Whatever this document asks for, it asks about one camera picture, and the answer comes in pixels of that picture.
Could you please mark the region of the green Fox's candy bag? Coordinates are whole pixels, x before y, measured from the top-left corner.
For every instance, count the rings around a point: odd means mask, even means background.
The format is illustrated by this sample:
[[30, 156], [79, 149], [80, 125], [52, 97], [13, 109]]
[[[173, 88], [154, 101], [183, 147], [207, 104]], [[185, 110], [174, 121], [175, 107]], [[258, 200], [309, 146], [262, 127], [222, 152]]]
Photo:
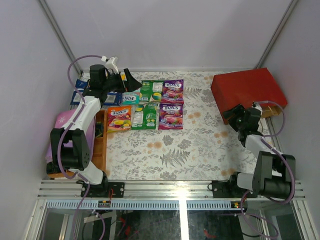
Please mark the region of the green Fox's candy bag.
[[137, 105], [140, 102], [140, 92], [132, 91], [122, 94], [122, 105]]

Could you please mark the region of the blue chips bag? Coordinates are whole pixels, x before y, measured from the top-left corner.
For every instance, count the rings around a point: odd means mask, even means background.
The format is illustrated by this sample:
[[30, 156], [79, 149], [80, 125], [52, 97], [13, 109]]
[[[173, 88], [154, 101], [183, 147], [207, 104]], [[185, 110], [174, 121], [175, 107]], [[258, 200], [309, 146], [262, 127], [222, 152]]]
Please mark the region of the blue chips bag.
[[[88, 82], [83, 81], [80, 79], [77, 79], [75, 82], [75, 87], [78, 89], [78, 91], [83, 94], [84, 90], [89, 89], [88, 87]], [[97, 91], [94, 91], [91, 93], [89, 90], [84, 94], [84, 96], [95, 96], [98, 98], [100, 101], [104, 100], [104, 102], [101, 103], [101, 106], [120, 106], [122, 104], [123, 100], [123, 94], [118, 93], [118, 92], [102, 92], [99, 93]], [[81, 101], [81, 96], [79, 95], [78, 92], [74, 91], [72, 98], [71, 98], [71, 105], [79, 105]]]

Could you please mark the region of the green snack bag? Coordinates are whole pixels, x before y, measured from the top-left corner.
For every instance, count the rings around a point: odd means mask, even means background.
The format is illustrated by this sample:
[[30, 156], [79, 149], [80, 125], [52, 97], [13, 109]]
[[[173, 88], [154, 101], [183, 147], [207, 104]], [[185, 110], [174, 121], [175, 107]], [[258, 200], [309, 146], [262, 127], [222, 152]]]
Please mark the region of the green snack bag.
[[162, 99], [163, 81], [143, 80], [140, 88], [139, 101], [148, 103], [160, 103]]
[[132, 120], [132, 130], [155, 130], [157, 123], [157, 108], [154, 103], [138, 104]]

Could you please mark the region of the red paper bag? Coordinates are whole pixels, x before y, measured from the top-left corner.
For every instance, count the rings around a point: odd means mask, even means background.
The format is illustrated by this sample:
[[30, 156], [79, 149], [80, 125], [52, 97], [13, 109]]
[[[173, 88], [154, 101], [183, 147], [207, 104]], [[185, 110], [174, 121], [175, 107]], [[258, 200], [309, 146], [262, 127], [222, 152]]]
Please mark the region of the red paper bag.
[[239, 104], [245, 108], [261, 101], [272, 101], [282, 108], [288, 105], [285, 94], [266, 67], [217, 74], [210, 88], [221, 115]]

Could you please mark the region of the orange candy bag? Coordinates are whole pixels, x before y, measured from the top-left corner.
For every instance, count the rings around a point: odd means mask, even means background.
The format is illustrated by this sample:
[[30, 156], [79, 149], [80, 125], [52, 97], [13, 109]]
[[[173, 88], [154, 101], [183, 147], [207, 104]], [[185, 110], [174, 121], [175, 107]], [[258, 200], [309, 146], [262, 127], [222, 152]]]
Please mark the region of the orange candy bag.
[[131, 106], [113, 106], [107, 109], [107, 133], [124, 132], [131, 128]]

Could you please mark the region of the small purple candy pack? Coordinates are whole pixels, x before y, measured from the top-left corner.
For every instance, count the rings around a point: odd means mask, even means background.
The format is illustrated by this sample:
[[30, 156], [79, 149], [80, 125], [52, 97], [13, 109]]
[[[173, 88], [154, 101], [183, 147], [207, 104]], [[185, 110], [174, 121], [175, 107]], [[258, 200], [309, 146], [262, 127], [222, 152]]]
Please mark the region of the small purple candy pack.
[[161, 103], [184, 104], [184, 80], [165, 80], [162, 85]]

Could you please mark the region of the purple Fox's berries bag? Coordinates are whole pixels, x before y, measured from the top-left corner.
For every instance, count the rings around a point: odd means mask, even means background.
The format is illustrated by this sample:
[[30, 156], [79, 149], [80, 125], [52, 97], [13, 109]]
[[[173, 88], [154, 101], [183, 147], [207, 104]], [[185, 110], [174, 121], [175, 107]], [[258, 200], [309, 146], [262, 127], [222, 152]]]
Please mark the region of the purple Fox's berries bag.
[[182, 130], [183, 129], [183, 105], [167, 104], [159, 105], [158, 130]]

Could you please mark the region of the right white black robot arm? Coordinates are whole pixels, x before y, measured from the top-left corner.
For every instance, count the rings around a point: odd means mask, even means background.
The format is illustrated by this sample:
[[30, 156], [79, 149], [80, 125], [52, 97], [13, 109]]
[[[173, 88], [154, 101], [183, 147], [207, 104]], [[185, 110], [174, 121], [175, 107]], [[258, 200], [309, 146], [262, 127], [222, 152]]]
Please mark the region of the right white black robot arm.
[[295, 195], [296, 159], [267, 142], [267, 138], [276, 137], [281, 131], [269, 135], [258, 131], [263, 113], [262, 105], [270, 104], [283, 110], [278, 103], [265, 100], [255, 101], [248, 108], [238, 104], [222, 113], [228, 124], [238, 133], [238, 140], [242, 146], [256, 158], [254, 173], [234, 172], [229, 178], [227, 189], [229, 194], [236, 198], [247, 190], [255, 197], [263, 196], [284, 205]]

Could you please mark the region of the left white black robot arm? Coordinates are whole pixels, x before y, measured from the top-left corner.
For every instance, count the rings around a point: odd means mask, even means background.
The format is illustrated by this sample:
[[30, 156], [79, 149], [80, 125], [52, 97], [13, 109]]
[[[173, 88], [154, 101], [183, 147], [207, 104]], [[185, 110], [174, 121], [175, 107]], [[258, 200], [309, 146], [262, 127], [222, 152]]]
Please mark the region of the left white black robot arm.
[[79, 93], [82, 99], [71, 118], [50, 132], [51, 161], [46, 164], [46, 171], [49, 174], [60, 171], [68, 179], [66, 171], [70, 171], [82, 179], [83, 188], [102, 198], [111, 188], [106, 173], [92, 163], [87, 130], [109, 92], [133, 92], [142, 84], [127, 68], [122, 78], [116, 67], [94, 64], [89, 68], [89, 75], [87, 87]]

